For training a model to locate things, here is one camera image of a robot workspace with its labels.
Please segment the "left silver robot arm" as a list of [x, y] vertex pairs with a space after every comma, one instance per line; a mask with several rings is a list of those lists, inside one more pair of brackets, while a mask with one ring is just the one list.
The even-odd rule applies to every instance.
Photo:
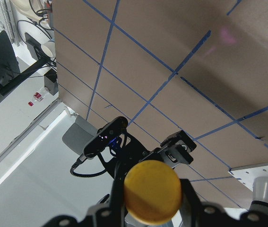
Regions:
[[[104, 127], [96, 129], [78, 117], [62, 137], [64, 144], [79, 155], [70, 168], [71, 175], [92, 178], [108, 173], [115, 178], [120, 168], [129, 171], [134, 165], [146, 160], [161, 161], [171, 168], [192, 163], [191, 152], [197, 145], [183, 130], [168, 136], [159, 147], [147, 150], [127, 131], [128, 124], [127, 118], [118, 116]], [[75, 171], [86, 160], [95, 157], [103, 165], [102, 171], [92, 174]]]

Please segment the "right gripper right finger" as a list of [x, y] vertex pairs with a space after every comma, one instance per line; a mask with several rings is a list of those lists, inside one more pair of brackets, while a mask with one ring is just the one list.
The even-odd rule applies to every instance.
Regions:
[[181, 179], [180, 215], [184, 227], [225, 227], [226, 212], [217, 203], [202, 202], [188, 179]]

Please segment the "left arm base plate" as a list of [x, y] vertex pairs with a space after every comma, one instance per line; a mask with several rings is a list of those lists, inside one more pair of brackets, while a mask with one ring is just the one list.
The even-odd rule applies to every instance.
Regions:
[[268, 163], [254, 164], [231, 168], [228, 173], [253, 191], [254, 180], [258, 177], [268, 177]]

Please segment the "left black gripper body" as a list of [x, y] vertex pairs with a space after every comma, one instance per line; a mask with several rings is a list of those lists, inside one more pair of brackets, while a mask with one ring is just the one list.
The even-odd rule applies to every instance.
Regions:
[[168, 136], [159, 147], [147, 150], [134, 136], [128, 134], [130, 142], [119, 151], [110, 161], [105, 161], [98, 154], [103, 167], [113, 179], [124, 179], [126, 174], [136, 164], [156, 160], [175, 169], [180, 164], [189, 165], [193, 161], [191, 152], [197, 147], [196, 143], [184, 132], [178, 131]]

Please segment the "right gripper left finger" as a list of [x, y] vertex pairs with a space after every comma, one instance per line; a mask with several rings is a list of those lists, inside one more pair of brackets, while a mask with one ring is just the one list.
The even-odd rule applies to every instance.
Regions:
[[125, 227], [124, 176], [117, 177], [112, 185], [110, 200], [88, 209], [87, 227]]

